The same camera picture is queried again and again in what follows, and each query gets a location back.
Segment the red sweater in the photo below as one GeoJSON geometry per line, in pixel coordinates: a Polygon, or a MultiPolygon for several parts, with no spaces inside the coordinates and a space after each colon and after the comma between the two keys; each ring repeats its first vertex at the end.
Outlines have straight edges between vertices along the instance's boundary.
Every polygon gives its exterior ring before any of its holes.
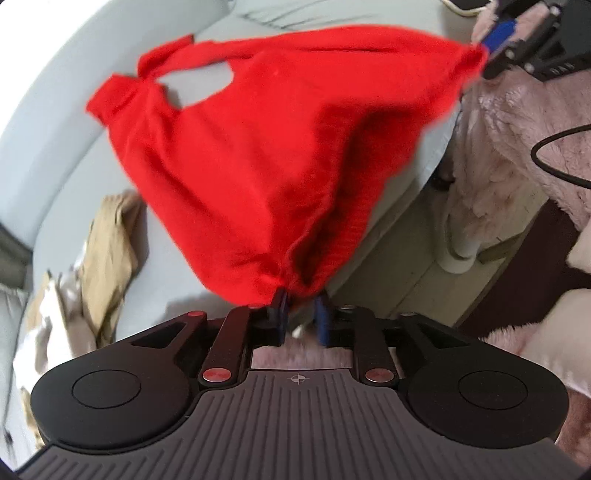
{"type": "Polygon", "coordinates": [[[201,283],[235,304],[314,297],[363,239],[386,182],[488,52],[352,25],[144,54],[87,103],[201,283]]]}

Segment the pink fluffy sleeve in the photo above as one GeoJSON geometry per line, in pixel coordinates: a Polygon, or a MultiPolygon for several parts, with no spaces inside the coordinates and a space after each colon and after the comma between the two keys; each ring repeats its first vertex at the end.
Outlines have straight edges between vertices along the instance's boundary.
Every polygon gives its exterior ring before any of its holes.
{"type": "Polygon", "coordinates": [[[590,121],[590,74],[582,71],[542,83],[514,68],[480,79],[461,104],[451,155],[450,216],[481,245],[514,215],[529,182],[566,212],[578,230],[590,221],[590,193],[538,168],[530,151],[539,141],[590,121]]]}

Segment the white table leg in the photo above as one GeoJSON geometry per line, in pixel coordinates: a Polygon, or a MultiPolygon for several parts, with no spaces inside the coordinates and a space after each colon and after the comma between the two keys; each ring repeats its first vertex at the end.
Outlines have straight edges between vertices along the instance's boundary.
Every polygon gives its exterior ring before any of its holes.
{"type": "Polygon", "coordinates": [[[437,234],[436,260],[446,272],[461,275],[474,265],[481,242],[467,236],[450,216],[442,221],[437,234]]]}

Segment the tan and white garment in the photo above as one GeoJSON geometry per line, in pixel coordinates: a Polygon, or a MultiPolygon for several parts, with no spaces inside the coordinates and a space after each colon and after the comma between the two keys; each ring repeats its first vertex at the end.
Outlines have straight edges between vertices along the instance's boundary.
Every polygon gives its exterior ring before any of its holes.
{"type": "Polygon", "coordinates": [[[44,441],[31,409],[35,384],[50,369],[113,342],[127,287],[138,270],[131,235],[141,207],[132,191],[104,197],[74,264],[58,275],[47,271],[27,308],[13,371],[36,449],[44,441]]]}

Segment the grey sofa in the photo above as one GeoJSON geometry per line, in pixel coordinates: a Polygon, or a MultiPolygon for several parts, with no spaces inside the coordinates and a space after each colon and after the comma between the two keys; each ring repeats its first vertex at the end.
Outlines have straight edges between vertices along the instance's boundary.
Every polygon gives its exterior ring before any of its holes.
{"type": "Polygon", "coordinates": [[[2,461],[54,440],[59,367],[334,293],[441,160],[473,27],[440,1],[108,1],[70,33],[1,133],[32,281],[1,309],[2,461]]]}

